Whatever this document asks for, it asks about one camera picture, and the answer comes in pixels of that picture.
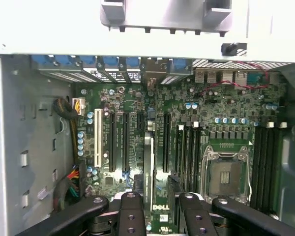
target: white pci slot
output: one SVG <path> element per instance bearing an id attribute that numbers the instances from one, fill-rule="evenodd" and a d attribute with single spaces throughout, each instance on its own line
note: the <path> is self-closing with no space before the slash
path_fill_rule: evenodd
<path id="1" fill-rule="evenodd" d="M 94 110 L 94 166 L 102 166 L 103 149 L 103 110 Z"/>

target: motherboard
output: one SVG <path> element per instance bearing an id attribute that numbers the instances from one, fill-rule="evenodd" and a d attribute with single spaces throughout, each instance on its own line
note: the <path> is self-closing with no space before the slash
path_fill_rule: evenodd
<path id="1" fill-rule="evenodd" d="M 258 77 L 248 73 L 248 82 Z M 141 179 L 147 231 L 158 234 L 177 232 L 168 176 L 208 203 L 227 195 L 249 205 L 256 130 L 283 121 L 285 87 L 284 78 L 245 89 L 209 86 L 197 76 L 152 90 L 140 83 L 77 83 L 73 105 L 82 105 L 77 142 L 87 164 L 86 194 L 113 198 Z"/>

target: green circuit board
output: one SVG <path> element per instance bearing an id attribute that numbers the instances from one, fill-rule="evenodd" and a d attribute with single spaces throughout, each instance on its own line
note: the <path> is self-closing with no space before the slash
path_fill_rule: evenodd
<path id="1" fill-rule="evenodd" d="M 255 126 L 280 118 L 282 109 L 269 106 L 280 103 L 285 84 L 256 90 L 220 85 L 202 93 L 204 87 L 187 79 L 174 86 L 158 85 L 154 91 L 140 84 L 78 83 L 76 97 L 85 100 L 78 131 L 85 134 L 80 158 L 88 166 L 88 191 L 107 197 L 131 191 L 134 175 L 147 175 L 144 141 L 149 132 L 155 142 L 152 206 L 145 207 L 150 210 L 146 222 L 152 225 L 151 233 L 177 232 L 167 200 L 171 173 L 179 175 L 185 191 L 201 193 L 207 202 L 229 195 L 249 204 Z M 102 110 L 103 119 L 100 166 L 95 164 L 96 119 L 90 123 L 88 118 L 95 109 Z M 209 159 L 211 152 L 220 158 Z"/>

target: black handle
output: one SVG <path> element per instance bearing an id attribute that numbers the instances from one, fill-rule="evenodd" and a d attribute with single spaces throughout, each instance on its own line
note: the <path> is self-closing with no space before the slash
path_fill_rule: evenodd
<path id="1" fill-rule="evenodd" d="M 17 236 L 52 236 L 63 233 L 68 227 L 78 226 L 87 219 L 100 215 L 108 208 L 108 203 L 107 198 L 103 196 L 86 198 Z"/>
<path id="2" fill-rule="evenodd" d="M 295 236 L 295 228 L 226 196 L 215 198 L 212 209 L 244 228 L 260 231 L 260 235 Z"/>

